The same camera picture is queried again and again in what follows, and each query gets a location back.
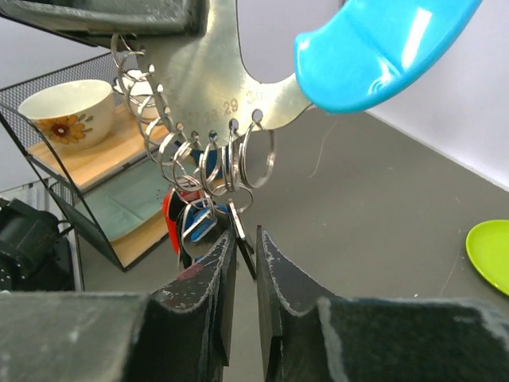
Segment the lime green plate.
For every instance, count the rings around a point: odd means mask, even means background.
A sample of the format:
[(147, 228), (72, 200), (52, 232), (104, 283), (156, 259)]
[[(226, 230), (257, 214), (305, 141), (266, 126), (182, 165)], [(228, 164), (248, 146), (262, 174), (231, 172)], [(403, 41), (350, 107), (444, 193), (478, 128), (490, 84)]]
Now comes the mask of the lime green plate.
[(470, 263), (492, 287), (508, 296), (508, 220), (486, 220), (468, 232)]

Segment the red capped key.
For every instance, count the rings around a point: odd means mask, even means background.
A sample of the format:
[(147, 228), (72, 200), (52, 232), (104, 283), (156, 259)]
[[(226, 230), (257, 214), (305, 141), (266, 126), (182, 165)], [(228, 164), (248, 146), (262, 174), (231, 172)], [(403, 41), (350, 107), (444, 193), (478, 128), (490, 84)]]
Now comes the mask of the red capped key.
[(185, 208), (185, 202), (174, 188), (170, 188), (162, 202), (162, 213), (165, 218), (168, 235), (174, 252), (180, 254), (180, 244), (177, 234), (177, 221)]

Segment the flower pattern bowl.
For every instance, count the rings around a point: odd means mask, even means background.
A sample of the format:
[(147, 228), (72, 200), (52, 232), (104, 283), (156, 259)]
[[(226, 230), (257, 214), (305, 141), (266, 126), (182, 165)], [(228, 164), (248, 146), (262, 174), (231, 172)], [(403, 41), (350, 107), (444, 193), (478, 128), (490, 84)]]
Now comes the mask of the flower pattern bowl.
[(52, 147), (82, 150), (110, 133), (115, 121), (115, 95), (104, 80), (75, 80), (29, 96), (17, 111)]

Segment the black capped key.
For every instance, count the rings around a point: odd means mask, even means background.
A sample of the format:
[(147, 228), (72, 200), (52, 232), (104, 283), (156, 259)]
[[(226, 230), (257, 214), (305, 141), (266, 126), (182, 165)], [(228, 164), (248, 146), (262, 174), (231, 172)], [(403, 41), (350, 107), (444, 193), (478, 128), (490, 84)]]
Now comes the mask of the black capped key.
[(234, 228), (235, 231), (235, 240), (238, 249), (240, 250), (243, 256), (243, 259), (247, 265), (247, 269), (250, 272), (251, 278), (254, 281), (256, 281), (257, 274), (255, 269), (255, 263), (252, 258), (255, 251), (250, 243), (250, 240), (247, 237), (247, 234), (243, 227), (243, 222), (239, 217), (239, 213), (237, 212), (237, 208), (235, 207), (234, 201), (232, 199), (229, 199), (227, 201), (227, 209), (230, 215), (232, 227)]

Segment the pale green dish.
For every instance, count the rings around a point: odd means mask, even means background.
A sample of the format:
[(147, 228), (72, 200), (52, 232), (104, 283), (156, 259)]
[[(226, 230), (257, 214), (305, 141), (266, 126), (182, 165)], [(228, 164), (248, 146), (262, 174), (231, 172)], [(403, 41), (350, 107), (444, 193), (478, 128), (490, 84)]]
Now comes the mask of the pale green dish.
[(156, 164), (147, 161), (88, 194), (76, 210), (87, 218), (94, 216), (105, 236), (115, 241), (160, 213), (168, 189)]

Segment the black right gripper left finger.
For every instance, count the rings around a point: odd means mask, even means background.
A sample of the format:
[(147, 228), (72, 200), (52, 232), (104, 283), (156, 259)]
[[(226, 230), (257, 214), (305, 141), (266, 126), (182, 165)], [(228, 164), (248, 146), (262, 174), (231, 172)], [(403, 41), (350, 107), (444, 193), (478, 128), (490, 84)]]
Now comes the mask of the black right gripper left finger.
[(220, 381), (229, 362), (235, 236), (151, 294), (1, 296), (4, 381)]

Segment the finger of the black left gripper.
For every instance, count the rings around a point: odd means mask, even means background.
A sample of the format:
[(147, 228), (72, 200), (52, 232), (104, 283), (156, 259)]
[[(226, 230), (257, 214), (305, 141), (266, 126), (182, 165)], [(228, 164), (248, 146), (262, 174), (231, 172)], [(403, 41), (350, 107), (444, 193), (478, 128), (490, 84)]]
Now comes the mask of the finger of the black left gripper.
[(207, 15), (207, 1), (1, 2), (3, 18), (102, 46), (115, 33), (136, 37), (197, 34)]

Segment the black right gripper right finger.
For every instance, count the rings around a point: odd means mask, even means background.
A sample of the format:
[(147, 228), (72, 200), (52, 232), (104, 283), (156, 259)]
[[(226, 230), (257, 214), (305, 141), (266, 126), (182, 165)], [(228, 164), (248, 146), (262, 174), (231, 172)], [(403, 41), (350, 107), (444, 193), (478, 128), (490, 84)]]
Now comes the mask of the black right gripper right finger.
[(505, 381), (508, 320), (465, 298), (341, 298), (256, 234), (267, 381)]

